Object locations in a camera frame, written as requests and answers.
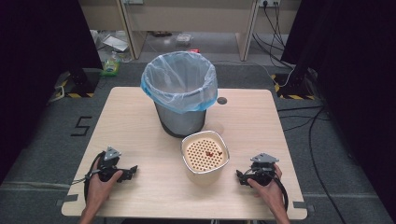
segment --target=wooden table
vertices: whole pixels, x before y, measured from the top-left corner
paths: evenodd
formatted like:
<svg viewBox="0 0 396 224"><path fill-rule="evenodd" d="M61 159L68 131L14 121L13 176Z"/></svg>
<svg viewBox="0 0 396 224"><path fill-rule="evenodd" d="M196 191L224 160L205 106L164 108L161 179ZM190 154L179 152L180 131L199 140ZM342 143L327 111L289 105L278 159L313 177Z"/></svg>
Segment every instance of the wooden table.
<svg viewBox="0 0 396 224"><path fill-rule="evenodd" d="M304 199L271 92L220 89L219 97L227 98L227 104L207 109L204 130L221 135L231 158L215 183L200 187L188 179L181 139L163 130L152 100L140 88L114 88L75 179L88 172L94 157L107 146L122 153L119 168L138 165L138 171L132 180L116 184L98 216L274 219L263 200L254 197L255 190L239 185L235 175L236 169L249 168L251 157L265 152L280 159L290 219L304 219L306 210L293 207L293 202ZM82 183L70 188L68 195L73 194L78 200L64 203L66 216L80 216L85 207Z"/></svg>

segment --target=trash can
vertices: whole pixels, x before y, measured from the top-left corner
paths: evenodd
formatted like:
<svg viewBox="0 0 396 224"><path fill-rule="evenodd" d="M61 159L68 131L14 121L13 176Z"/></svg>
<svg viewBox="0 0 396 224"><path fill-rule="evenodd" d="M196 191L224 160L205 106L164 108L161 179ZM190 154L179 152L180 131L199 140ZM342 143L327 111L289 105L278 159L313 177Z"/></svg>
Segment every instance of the trash can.
<svg viewBox="0 0 396 224"><path fill-rule="evenodd" d="M148 63L141 88L154 101L163 129L179 138L202 130L206 110L218 97L215 66L187 51L163 54Z"/></svg>

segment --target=hand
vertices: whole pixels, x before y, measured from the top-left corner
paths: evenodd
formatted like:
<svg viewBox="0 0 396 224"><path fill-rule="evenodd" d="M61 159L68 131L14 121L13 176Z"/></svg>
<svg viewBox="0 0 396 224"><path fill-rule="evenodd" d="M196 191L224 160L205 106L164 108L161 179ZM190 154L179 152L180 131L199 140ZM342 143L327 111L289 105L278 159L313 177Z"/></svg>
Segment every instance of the hand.
<svg viewBox="0 0 396 224"><path fill-rule="evenodd" d="M99 160L96 160L93 170L97 169ZM99 211L99 208L105 203L110 195L110 191L114 184L121 177L122 171L117 171L107 182L102 182L99 179L98 174L94 174L91 177L90 187L88 188L87 204L85 209L82 211L80 224L92 223Z"/></svg>
<svg viewBox="0 0 396 224"><path fill-rule="evenodd" d="M274 164L275 169L276 169L276 174L279 177L282 176L282 172L280 171L279 167ZM267 186L262 186L259 183L257 183L253 179L248 179L247 182L251 187L253 187L255 190L257 190L258 195L257 197L261 197L264 202L268 205L270 208L271 212L274 214L276 223L290 223L288 214L286 213L285 210L285 204L283 203L283 195L282 191L280 190L279 186L277 183L272 180Z"/></svg>

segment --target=blue plastic bag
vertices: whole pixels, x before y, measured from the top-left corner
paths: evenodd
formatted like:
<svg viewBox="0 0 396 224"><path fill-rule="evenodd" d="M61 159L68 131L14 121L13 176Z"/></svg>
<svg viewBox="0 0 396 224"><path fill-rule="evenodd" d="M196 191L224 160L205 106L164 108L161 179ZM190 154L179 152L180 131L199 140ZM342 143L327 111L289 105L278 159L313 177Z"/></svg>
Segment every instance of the blue plastic bag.
<svg viewBox="0 0 396 224"><path fill-rule="evenodd" d="M155 58L146 66L140 86L155 103L178 114L204 111L218 98L215 66L187 51Z"/></svg>

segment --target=black curtain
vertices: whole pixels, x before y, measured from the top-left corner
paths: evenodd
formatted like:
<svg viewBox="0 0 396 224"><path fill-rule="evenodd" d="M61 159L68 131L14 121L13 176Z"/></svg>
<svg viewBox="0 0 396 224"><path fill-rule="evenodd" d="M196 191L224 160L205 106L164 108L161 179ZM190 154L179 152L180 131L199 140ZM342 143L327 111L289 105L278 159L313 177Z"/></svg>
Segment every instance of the black curtain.
<svg viewBox="0 0 396 224"><path fill-rule="evenodd" d="M0 36L1 183L28 146L58 76L102 65L77 0L3 0Z"/></svg>
<svg viewBox="0 0 396 224"><path fill-rule="evenodd" d="M297 63L309 54L350 153L396 220L396 3L333 0L328 13L326 2L302 1L282 59ZM309 38L316 49L306 44Z"/></svg>

